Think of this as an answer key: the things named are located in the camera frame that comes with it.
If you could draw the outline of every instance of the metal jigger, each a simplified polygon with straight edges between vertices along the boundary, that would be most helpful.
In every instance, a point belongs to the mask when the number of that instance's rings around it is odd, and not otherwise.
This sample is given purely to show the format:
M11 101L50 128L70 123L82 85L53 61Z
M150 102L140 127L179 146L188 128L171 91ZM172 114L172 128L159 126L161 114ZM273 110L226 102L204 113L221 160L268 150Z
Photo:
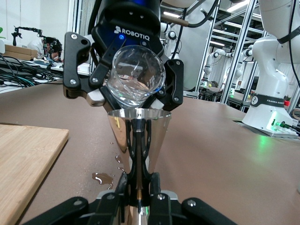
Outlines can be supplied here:
M108 113L128 178L132 222L148 224L149 185L171 113L156 109L128 108Z

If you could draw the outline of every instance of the cardboard box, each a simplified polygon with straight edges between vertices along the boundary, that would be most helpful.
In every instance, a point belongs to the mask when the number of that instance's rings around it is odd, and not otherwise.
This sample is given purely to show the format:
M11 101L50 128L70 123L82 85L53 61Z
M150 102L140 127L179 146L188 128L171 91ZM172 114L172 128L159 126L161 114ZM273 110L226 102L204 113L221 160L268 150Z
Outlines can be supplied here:
M5 45L5 53L3 56L10 56L20 60L31 60L38 57L38 52L37 50L32 50L29 48Z

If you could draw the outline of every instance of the wooden cutting board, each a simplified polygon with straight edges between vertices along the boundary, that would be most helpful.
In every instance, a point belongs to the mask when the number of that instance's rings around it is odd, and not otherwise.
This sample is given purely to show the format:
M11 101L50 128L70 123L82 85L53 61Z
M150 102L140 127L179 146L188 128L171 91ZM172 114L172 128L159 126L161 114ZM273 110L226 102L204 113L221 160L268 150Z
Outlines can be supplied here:
M17 222L68 139L68 130L0 125L0 224Z

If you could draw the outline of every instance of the black strap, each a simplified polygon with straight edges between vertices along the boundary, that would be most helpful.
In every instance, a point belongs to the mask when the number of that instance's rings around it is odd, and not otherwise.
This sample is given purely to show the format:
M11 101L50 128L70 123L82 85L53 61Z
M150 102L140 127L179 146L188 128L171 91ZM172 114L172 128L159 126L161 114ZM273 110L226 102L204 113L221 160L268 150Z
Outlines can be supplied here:
M288 35L284 36L283 38L277 39L277 41L281 44L284 44L292 40L294 37L298 36L299 34L300 34L300 26L294 31L292 31L291 33L289 33Z

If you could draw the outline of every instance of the clear glass cup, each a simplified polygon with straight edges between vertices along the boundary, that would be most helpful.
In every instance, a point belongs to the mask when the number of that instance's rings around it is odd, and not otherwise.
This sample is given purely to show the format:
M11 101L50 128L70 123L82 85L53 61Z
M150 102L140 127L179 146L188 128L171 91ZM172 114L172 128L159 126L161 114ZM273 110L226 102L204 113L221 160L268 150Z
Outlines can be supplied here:
M165 83L165 68L150 49L128 45L112 61L107 87L122 108L138 108Z

